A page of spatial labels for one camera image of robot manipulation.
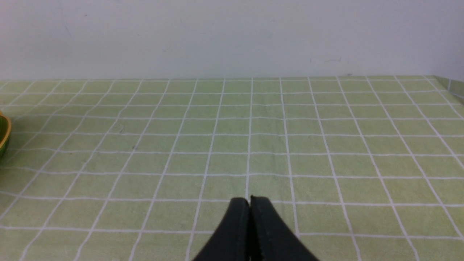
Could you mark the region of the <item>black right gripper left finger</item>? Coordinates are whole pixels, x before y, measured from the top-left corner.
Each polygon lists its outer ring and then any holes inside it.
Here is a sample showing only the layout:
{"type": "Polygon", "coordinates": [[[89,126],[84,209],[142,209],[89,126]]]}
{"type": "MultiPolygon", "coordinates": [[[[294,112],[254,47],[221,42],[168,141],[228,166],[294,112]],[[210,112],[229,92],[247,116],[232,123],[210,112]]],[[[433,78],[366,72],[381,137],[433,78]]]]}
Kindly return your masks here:
{"type": "Polygon", "coordinates": [[[248,201],[241,197],[232,198],[219,226],[194,261],[248,261],[249,218],[248,201]]]}

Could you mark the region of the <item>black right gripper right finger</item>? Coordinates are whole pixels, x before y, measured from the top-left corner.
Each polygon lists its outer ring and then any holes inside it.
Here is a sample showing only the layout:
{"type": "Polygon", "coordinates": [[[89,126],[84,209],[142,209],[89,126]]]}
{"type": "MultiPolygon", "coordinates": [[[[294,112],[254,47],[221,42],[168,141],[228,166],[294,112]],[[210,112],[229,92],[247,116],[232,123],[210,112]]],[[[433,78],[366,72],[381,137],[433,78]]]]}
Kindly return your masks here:
{"type": "Polygon", "coordinates": [[[318,261],[275,210],[267,197],[250,202],[251,261],[318,261]]]}

